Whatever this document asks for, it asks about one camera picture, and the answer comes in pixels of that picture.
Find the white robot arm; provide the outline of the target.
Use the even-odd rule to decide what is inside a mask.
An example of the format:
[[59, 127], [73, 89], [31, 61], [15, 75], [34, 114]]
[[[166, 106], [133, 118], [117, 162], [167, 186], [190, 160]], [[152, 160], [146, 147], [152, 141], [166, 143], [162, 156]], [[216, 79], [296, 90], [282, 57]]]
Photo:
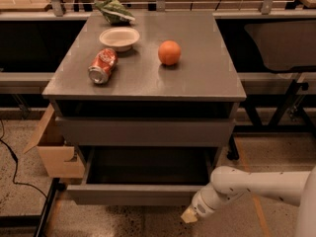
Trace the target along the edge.
[[298, 206], [295, 237], [316, 237], [316, 168], [298, 172], [244, 172], [228, 166], [214, 169], [210, 182], [194, 195], [181, 215], [186, 223], [209, 218], [245, 193]]

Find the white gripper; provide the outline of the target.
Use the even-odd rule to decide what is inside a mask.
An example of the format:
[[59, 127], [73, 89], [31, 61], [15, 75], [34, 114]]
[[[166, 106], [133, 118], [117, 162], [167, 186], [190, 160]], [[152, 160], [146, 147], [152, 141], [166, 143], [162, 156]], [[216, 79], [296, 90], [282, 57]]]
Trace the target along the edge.
[[198, 219], [210, 217], [217, 210], [230, 202], [230, 197], [218, 192], [212, 184], [207, 184], [193, 197], [192, 206], [181, 215], [185, 223], [194, 223]]

